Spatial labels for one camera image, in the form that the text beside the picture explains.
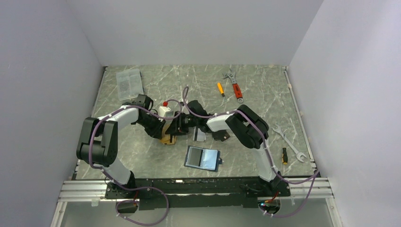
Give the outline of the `blue leather card holder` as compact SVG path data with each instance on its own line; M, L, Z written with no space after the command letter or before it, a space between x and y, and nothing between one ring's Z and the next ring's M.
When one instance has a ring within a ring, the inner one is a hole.
M185 167L217 172L219 166L222 165L223 162L224 162L223 159L220 157L220 151L219 150L209 149L209 148L202 148L202 149L204 149L204 151L203 151L203 155L202 155L201 165L200 166L187 165L186 162L187 162L187 156L188 156L189 147L193 147L193 146L188 146L188 148L187 148L185 161L184 161L184 166Z

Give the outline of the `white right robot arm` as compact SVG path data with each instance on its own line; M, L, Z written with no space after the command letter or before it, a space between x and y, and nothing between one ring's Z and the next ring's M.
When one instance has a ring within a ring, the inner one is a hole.
M197 100L190 101L186 106L188 113L181 113L172 120L166 130L170 135L186 135L189 128L197 127L204 133L230 130L239 142L252 150L261 182L261 192L272 196L279 190L275 180L279 173L275 166L268 145L268 125L252 109L240 105L228 113L211 114L203 109Z

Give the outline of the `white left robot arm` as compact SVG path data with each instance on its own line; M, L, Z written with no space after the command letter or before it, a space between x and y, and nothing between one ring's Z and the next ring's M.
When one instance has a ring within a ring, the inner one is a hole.
M125 199L135 194L136 183L134 173L117 157L119 130L138 124L150 137L161 139L166 121L156 113L151 113L152 106L150 97L139 95L106 116L88 117L83 121L76 149L77 158L106 173L118 185L117 192Z

